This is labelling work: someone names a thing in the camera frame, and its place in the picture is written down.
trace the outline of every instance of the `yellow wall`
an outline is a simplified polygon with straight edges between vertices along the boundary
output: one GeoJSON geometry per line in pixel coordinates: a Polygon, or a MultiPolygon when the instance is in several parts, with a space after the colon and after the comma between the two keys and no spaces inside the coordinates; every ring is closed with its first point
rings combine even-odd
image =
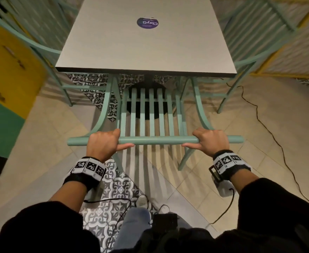
{"type": "Polygon", "coordinates": [[[46,77],[30,48],[0,27],[0,94],[5,98],[0,104],[26,119],[46,77]]]}

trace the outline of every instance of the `wristband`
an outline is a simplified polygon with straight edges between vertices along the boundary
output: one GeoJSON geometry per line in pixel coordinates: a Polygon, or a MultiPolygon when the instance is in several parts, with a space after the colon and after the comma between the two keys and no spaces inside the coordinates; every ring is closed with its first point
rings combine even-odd
{"type": "Polygon", "coordinates": [[[77,161],[76,165],[70,170],[64,183],[78,181],[84,184],[87,192],[93,187],[97,187],[103,179],[106,167],[98,159],[93,157],[83,157],[77,161]]]}
{"type": "Polygon", "coordinates": [[[216,157],[213,165],[222,180],[230,180],[238,170],[247,169],[251,171],[251,166],[241,159],[236,153],[223,153],[216,157]]]}

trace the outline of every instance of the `green wall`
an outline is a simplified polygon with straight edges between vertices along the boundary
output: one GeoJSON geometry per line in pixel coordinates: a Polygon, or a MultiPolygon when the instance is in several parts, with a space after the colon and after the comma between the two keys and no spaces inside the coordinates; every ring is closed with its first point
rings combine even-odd
{"type": "Polygon", "coordinates": [[[8,158],[24,122],[25,119],[0,104],[0,157],[8,158]]]}

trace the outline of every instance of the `chair backrest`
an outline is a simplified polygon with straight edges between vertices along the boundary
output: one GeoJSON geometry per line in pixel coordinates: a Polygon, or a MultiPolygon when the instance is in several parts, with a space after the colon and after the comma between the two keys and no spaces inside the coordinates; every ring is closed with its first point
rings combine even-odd
{"type": "Polygon", "coordinates": [[[296,30],[271,0],[247,0],[231,13],[223,34],[239,73],[244,60],[275,52],[296,30]]]}
{"type": "Polygon", "coordinates": [[[71,29],[67,9],[59,0],[0,0],[0,26],[55,65],[71,29]]]}

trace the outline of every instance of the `jeans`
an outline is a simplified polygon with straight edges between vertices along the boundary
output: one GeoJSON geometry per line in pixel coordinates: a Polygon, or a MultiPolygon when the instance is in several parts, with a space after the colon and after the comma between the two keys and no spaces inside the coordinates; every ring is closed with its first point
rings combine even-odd
{"type": "MultiPolygon", "coordinates": [[[[131,208],[125,215],[122,227],[118,233],[113,250],[132,249],[142,233],[151,228],[151,214],[146,208],[131,208]]],[[[178,228],[192,228],[184,219],[178,216],[178,228]]]]}

